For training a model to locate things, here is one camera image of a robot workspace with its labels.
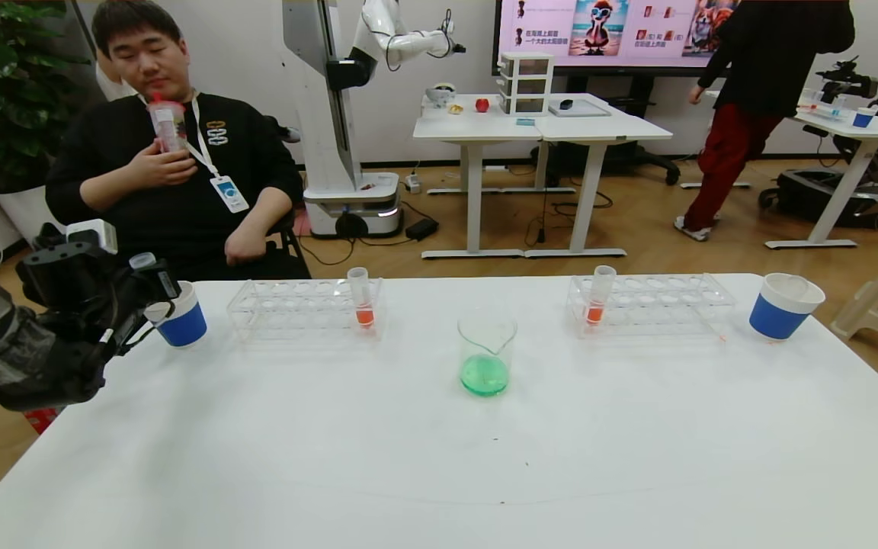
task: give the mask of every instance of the black jacket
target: black jacket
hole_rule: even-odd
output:
[[[792,116],[816,53],[846,51],[856,28],[848,0],[743,0],[718,36],[700,78],[709,88],[731,66],[716,106]]]
[[[270,120],[231,98],[199,94],[198,104],[213,163],[232,178],[250,206],[267,187],[286,192],[293,202],[303,198],[300,172]],[[199,149],[191,104],[185,104],[185,127],[188,142]],[[46,178],[46,204],[60,223],[97,218],[111,223],[124,257],[149,251],[178,268],[224,260],[226,239],[248,210],[230,213],[202,164],[184,184],[129,194],[102,213],[80,197],[84,180],[127,165],[153,140],[149,114],[138,97],[91,109],[63,138]]]

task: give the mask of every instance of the wheel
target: wheel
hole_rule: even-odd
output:
[[[762,210],[766,210],[777,202],[777,189],[769,188],[769,190],[761,191],[757,197],[757,205]]]

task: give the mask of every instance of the blue paper cup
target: blue paper cup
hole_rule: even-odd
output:
[[[868,128],[869,123],[872,122],[872,117],[875,115],[875,108],[860,108],[856,111],[856,119],[853,120],[853,125],[856,126],[856,128]]]
[[[765,337],[785,340],[823,302],[825,292],[819,286],[798,275],[771,272],[750,313],[750,326]]]
[[[154,303],[144,310],[144,316],[157,328],[161,337],[165,338],[171,347],[185,347],[202,338],[208,330],[205,324],[205,316],[202,315],[202,306],[195,296],[195,286],[191,282],[180,281],[181,295],[171,300],[175,304],[175,310],[167,319],[167,303]]]

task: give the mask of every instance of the white plastic pot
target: white plastic pot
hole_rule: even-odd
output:
[[[66,229],[65,226],[59,225],[50,213],[50,209],[46,207],[46,188],[42,185],[28,191],[0,194],[0,206],[15,225],[15,229],[18,229],[30,244],[32,239],[38,236],[43,223],[56,225],[61,233]]]

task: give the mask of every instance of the id badge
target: id badge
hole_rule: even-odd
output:
[[[236,213],[250,209],[242,192],[239,191],[236,184],[232,183],[232,178],[229,176],[213,177],[210,181],[216,192],[219,192],[219,197],[223,199],[223,202],[226,202],[226,207],[229,208],[230,212]]]

